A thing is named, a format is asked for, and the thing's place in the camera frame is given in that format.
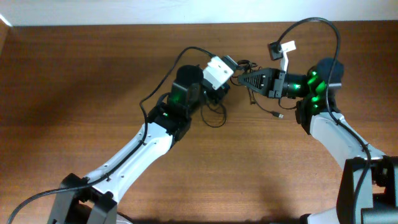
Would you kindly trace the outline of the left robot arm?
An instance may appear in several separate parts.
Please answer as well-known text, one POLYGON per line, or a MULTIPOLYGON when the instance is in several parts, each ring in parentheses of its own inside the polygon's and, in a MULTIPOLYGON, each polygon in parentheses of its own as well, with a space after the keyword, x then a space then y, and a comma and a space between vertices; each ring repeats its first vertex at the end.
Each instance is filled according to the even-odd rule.
POLYGON ((170 91, 161 95, 138 133, 110 160, 83 178, 69 174, 56 195, 49 223, 130 223, 118 212, 124 194, 138 177, 166 154, 190 129, 192 114, 208 104, 220 105, 234 69, 184 65, 170 91))

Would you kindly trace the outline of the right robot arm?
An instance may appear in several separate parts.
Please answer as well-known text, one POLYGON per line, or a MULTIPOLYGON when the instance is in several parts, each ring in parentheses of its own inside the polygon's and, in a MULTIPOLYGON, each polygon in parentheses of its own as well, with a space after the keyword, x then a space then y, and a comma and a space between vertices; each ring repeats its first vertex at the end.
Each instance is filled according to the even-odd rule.
POLYGON ((397 157, 365 141, 337 108, 343 74, 342 63, 324 58, 306 75, 263 68, 238 82, 268 98, 297 98, 297 123, 343 169, 335 207, 302 215, 299 223, 397 223, 397 157))

